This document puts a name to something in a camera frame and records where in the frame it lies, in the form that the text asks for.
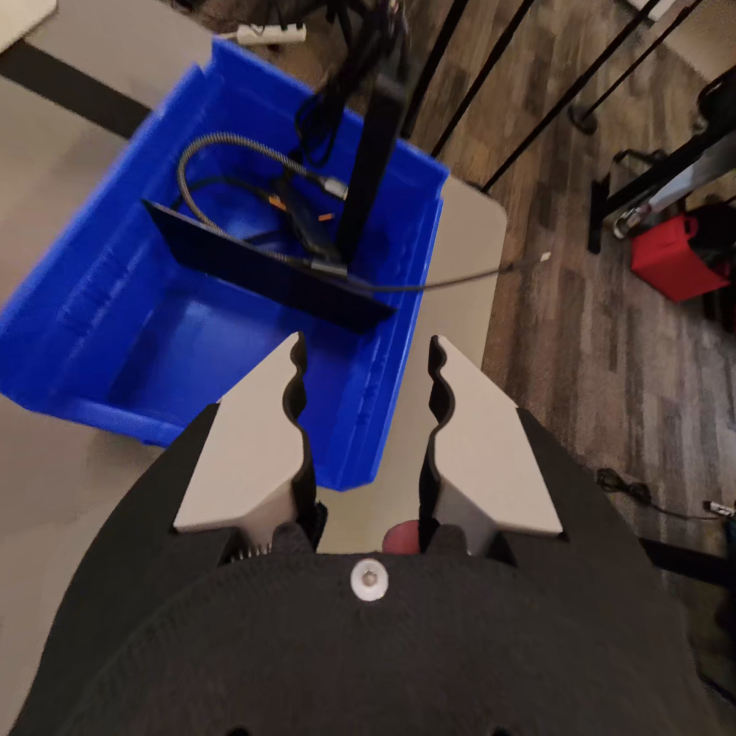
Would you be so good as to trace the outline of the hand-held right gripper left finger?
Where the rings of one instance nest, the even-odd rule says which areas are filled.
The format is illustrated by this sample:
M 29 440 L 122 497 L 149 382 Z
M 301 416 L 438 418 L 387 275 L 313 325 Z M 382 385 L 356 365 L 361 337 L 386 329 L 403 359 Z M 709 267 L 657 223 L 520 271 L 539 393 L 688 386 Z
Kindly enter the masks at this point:
M 298 522 L 317 534 L 317 484 L 308 434 L 303 334 L 288 336 L 218 401 L 214 422 L 174 519 L 179 533 L 238 529 L 271 536 Z

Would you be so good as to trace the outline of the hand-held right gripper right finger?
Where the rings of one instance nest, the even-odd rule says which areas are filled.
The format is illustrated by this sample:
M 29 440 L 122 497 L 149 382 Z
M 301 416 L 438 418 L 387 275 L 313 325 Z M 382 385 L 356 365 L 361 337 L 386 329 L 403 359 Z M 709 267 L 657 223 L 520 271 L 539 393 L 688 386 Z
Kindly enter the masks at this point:
M 433 336 L 431 430 L 420 472 L 420 538 L 440 526 L 465 539 L 563 532 L 518 405 L 445 336 Z

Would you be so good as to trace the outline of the blue plastic bin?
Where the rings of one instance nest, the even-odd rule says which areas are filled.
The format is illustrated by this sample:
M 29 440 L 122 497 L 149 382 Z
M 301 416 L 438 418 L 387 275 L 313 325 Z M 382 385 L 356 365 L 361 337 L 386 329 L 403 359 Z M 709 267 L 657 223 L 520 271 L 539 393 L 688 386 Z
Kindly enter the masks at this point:
M 148 199 L 198 222 L 177 185 L 186 147 L 232 133 L 286 154 L 297 145 L 293 117 L 307 98 L 296 79 L 214 41 L 209 63 L 185 72 L 10 297 L 2 312 L 3 395 L 166 447 L 301 332 L 308 403 L 300 421 L 317 483 L 346 491 L 374 481 L 422 295 L 358 289 L 398 309 L 358 334 L 180 266 L 143 205 Z M 282 170 L 261 154 L 213 144 L 192 157 L 187 182 L 198 207 L 229 236 L 309 261 L 284 214 L 235 187 L 236 179 L 268 186 Z M 399 141 L 348 279 L 333 279 L 349 287 L 423 283 L 447 176 L 442 164 Z

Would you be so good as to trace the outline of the black multi-port hub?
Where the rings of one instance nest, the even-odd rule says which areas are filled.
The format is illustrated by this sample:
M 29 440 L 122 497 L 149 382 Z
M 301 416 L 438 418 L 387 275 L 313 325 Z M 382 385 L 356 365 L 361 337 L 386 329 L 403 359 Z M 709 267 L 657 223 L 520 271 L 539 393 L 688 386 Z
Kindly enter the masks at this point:
M 405 84 L 381 71 L 375 80 L 355 154 L 347 196 L 336 232 L 336 247 L 350 265 L 373 208 L 406 113 Z

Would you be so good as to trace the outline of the dark bin divider panel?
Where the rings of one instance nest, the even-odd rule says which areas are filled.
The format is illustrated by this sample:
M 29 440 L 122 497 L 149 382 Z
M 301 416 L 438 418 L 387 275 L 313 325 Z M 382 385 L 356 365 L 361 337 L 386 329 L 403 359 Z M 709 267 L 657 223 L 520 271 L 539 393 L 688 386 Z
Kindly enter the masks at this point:
M 397 308 L 330 278 L 281 260 L 148 199 L 143 205 L 174 260 L 311 317 L 364 334 L 391 319 Z

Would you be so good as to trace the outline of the red bag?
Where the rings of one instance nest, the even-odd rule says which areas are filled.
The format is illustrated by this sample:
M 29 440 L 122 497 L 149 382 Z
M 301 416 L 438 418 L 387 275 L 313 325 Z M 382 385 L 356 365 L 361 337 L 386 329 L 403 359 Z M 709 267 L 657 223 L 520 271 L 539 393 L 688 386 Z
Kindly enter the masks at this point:
M 679 214 L 631 239 L 630 270 L 671 302 L 680 303 L 725 288 L 727 270 L 713 270 L 690 240 L 698 232 L 693 216 Z

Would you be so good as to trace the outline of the white power strip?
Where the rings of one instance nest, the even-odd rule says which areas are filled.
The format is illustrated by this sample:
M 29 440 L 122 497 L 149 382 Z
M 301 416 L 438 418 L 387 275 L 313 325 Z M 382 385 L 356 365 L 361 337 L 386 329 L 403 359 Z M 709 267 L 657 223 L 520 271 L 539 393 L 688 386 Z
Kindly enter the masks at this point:
M 306 41 L 306 26 L 296 23 L 281 26 L 278 24 L 241 24 L 235 31 L 235 42 L 243 47 L 284 46 Z

